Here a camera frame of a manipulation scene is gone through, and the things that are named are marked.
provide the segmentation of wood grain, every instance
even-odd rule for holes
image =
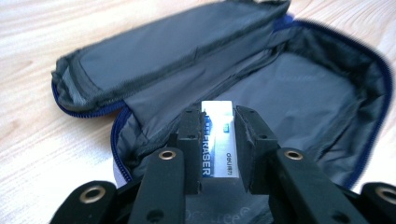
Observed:
[[[48,223],[65,197],[94,179],[115,182],[110,131],[116,113],[75,119],[55,104],[56,60],[136,26],[214,1],[0,1],[0,223]],[[396,68],[394,1],[293,1],[297,18],[322,21],[377,49]],[[396,185],[393,106],[367,181]]]

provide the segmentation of gray fabric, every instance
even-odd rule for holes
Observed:
[[[132,151],[148,142],[133,114],[128,118],[125,126],[128,128],[123,128],[118,136],[117,148],[121,158],[129,158]]]
[[[72,105],[85,105],[87,104],[86,100],[79,94],[77,86],[75,85],[73,79],[70,77],[69,67],[64,71],[64,75],[62,76],[62,81],[65,84],[65,89],[59,89],[59,94],[62,96],[66,94],[66,92],[74,92],[74,97],[71,98]]]
[[[307,151],[333,182],[343,184],[356,168],[360,152],[366,144],[361,139],[367,139],[370,135],[383,104],[382,95],[385,92],[379,69],[361,52],[312,31],[290,29],[267,36],[262,43],[265,44],[263,51],[254,53],[248,50],[248,46],[244,47],[244,42],[238,42],[244,47],[237,54],[240,61],[228,60],[229,57],[224,60],[227,53],[222,52],[229,52],[229,49],[217,51],[207,61],[197,62],[179,71],[174,79],[163,83],[162,89],[153,86],[135,95],[135,98],[127,99],[126,103],[137,118],[143,118],[140,128],[148,134],[150,141],[155,142],[159,139],[158,130],[166,127],[167,123],[174,124],[182,109],[198,103],[202,100],[200,96],[209,90],[216,90],[219,95],[207,100],[231,100],[234,105],[257,110],[282,147]],[[250,67],[262,57],[267,57],[264,52],[276,46],[283,46],[280,48],[282,51],[263,68],[243,76],[231,87],[222,89],[222,85],[217,85],[243,71],[244,66]],[[208,80],[213,84],[205,85]],[[119,146],[130,149],[122,141],[119,141]],[[138,154],[139,148],[134,151],[134,155]],[[145,164],[143,160],[134,169],[133,176],[141,176]],[[217,185],[218,190],[221,189],[219,192],[216,188],[209,190],[210,185],[204,184],[206,193],[187,198],[188,223],[208,222],[232,215],[240,218],[235,223],[268,223],[272,220],[266,197],[249,198],[248,194],[237,188],[222,188],[220,182]],[[225,205],[224,202],[232,195],[239,203]],[[212,206],[217,203],[223,206]],[[253,204],[254,208],[259,204],[265,206],[261,211],[254,210],[249,216],[241,218],[237,211],[246,208],[246,204]]]
[[[235,39],[270,26],[288,6],[214,3],[81,49],[60,60],[69,67],[68,74],[65,66],[53,73],[57,89],[65,90],[59,102],[72,111],[92,112],[134,95]],[[78,93],[63,88],[63,75],[71,76]],[[80,95],[84,104],[74,105]]]

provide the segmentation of zipper teeth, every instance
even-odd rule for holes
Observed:
[[[113,128],[111,129],[111,151],[113,153],[113,158],[117,167],[119,168],[123,178],[126,182],[132,181],[132,177],[123,165],[119,153],[117,151],[117,142],[118,137],[123,125],[125,124],[126,120],[131,116],[132,112],[128,106],[125,106],[119,115],[117,116],[116,120],[114,121]]]
[[[59,106],[59,108],[61,108],[61,110],[65,114],[70,115],[70,116],[75,117],[75,118],[79,118],[79,119],[93,119],[93,118],[97,118],[97,117],[102,117],[104,115],[112,113],[113,111],[115,111],[117,109],[120,109],[120,108],[126,106],[125,102],[117,101],[117,102],[115,102],[115,103],[113,103],[111,105],[105,105],[104,107],[100,108],[98,111],[95,111],[95,112],[88,112],[88,113],[73,112],[73,111],[67,110],[62,105],[59,104],[58,91],[56,90],[56,86],[55,86],[55,84],[53,82],[51,83],[51,87],[52,87],[53,97],[55,98],[55,102]]]
[[[375,125],[371,133],[371,136],[364,147],[361,157],[359,158],[358,163],[356,164],[357,168],[352,173],[352,175],[350,175],[349,179],[346,180],[346,182],[344,183],[344,187],[352,189],[356,185],[356,182],[358,181],[360,176],[363,175],[365,172],[365,169],[368,165],[368,161],[370,160],[371,151],[377,140],[376,138],[383,126],[383,122],[389,110],[391,96],[393,92],[393,88],[392,88],[393,78],[390,72],[390,68],[386,63],[386,60],[377,52],[376,49],[373,49],[371,46],[365,43],[361,43],[359,40],[354,39],[352,36],[345,35],[341,32],[325,27],[319,21],[295,20],[293,22],[284,23],[277,26],[275,28],[275,31],[294,27],[294,26],[303,26],[303,27],[319,30],[323,33],[332,35],[333,37],[340,39],[341,41],[347,43],[352,48],[359,49],[369,57],[373,58],[378,63],[378,67],[381,71],[381,74],[383,75],[386,95],[378,123]]]

